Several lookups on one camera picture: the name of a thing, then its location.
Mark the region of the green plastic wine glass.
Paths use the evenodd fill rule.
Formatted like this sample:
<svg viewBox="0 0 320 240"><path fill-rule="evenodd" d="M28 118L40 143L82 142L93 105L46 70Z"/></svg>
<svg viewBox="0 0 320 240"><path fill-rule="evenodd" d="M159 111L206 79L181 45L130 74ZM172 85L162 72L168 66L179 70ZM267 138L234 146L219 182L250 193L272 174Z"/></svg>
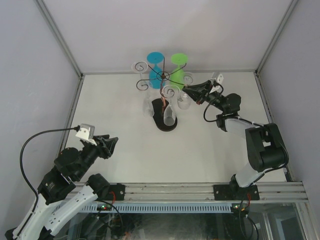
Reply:
<svg viewBox="0 0 320 240"><path fill-rule="evenodd" d="M188 62L188 56L184 53L175 53L171 56L171 62L176 65L176 68L169 75L169 81L172 86L176 86L179 89L182 89L184 86L184 70L183 68L186 66Z"/></svg>

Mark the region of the copper wire wine glass rack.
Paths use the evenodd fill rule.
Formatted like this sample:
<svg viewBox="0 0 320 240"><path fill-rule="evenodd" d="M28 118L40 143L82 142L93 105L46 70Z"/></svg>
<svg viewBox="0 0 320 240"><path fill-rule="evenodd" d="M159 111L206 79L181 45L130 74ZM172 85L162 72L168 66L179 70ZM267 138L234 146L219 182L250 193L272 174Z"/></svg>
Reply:
<svg viewBox="0 0 320 240"><path fill-rule="evenodd" d="M166 70L165 56L154 51L147 55L146 61L137 61L131 66L132 71L140 76L135 87L144 92L143 114L151 117L162 132L173 131L178 125L173 99L182 110L190 107L190 100L182 88L194 81L193 74L184 71L188 63L186 54L175 53L170 61L176 66L172 72Z"/></svg>

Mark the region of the blue plastic wine glass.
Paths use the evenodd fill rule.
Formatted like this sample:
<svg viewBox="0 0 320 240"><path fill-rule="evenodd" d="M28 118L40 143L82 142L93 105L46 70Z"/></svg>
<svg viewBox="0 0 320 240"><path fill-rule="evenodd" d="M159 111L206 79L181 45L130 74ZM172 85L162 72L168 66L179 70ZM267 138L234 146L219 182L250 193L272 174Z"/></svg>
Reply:
<svg viewBox="0 0 320 240"><path fill-rule="evenodd" d="M158 64L164 60L164 55L161 52L151 52L147 55L146 59L149 64L153 65L153 67L150 68L149 84L153 89L160 89L162 82L162 69Z"/></svg>

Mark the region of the clear champagne flute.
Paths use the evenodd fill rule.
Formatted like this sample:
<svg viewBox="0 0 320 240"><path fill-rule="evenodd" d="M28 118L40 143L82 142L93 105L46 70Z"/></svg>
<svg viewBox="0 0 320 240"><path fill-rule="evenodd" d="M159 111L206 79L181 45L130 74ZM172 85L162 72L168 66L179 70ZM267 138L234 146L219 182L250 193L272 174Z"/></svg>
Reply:
<svg viewBox="0 0 320 240"><path fill-rule="evenodd" d="M145 73L148 70L148 68L148 64L143 60L136 61L131 65L131 70L134 73L139 74L140 80L142 81L144 80L143 73Z"/></svg>

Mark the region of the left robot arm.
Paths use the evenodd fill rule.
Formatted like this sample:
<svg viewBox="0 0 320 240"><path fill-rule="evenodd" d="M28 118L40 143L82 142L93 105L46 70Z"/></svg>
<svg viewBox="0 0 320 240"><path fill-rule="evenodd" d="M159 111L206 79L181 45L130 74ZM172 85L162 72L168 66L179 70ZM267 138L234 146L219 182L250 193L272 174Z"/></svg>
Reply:
<svg viewBox="0 0 320 240"><path fill-rule="evenodd" d="M7 240L52 240L83 207L109 196L110 183L100 174L91 175L80 191L64 202L96 159L112 156L118 137L94 136L82 141L82 150L65 148L54 160L54 167L35 190L33 206L19 226L5 233Z"/></svg>

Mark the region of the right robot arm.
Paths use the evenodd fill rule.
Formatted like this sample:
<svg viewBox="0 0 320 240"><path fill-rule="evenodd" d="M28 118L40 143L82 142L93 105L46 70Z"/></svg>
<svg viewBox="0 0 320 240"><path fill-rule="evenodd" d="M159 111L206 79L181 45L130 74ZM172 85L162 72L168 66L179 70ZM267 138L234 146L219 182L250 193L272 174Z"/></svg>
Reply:
<svg viewBox="0 0 320 240"><path fill-rule="evenodd" d="M219 109L221 114L214 119L217 127L245 139L248 163L229 182L230 195L240 200L247 195L248 188L265 174L285 168L289 154L277 124L259 124L240 117L241 96L236 93L223 95L215 90L221 86L216 80L207 80L186 85L182 91L198 105L207 102Z"/></svg>

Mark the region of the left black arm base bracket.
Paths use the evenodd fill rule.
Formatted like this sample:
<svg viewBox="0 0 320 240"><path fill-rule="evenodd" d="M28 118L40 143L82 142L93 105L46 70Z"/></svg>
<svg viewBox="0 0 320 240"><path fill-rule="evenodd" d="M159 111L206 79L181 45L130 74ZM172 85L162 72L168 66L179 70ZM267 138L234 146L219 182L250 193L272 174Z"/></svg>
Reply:
<svg viewBox="0 0 320 240"><path fill-rule="evenodd" d="M106 197L108 201L123 201L125 199L126 186L121 183L111 184Z"/></svg>

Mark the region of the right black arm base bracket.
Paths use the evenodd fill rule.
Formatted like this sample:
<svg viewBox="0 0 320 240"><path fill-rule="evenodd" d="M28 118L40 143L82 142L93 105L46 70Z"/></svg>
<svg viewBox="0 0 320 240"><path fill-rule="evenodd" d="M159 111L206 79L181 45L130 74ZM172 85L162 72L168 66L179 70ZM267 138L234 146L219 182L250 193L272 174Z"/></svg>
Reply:
<svg viewBox="0 0 320 240"><path fill-rule="evenodd" d="M229 184L215 184L213 185L213 194L215 201L241 201L243 198L247 201L249 199L252 201L260 200L256 185L232 189Z"/></svg>

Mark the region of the aluminium front rail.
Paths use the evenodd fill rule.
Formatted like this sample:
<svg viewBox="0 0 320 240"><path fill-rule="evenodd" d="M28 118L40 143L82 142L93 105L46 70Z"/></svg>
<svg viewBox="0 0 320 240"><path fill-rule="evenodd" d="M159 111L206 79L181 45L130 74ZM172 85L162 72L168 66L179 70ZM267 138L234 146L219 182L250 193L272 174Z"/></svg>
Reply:
<svg viewBox="0 0 320 240"><path fill-rule="evenodd" d="M213 185L223 183L122 183L125 185L126 203L149 202L222 202L215 200ZM308 197L302 182L258 182L258 203L307 202Z"/></svg>

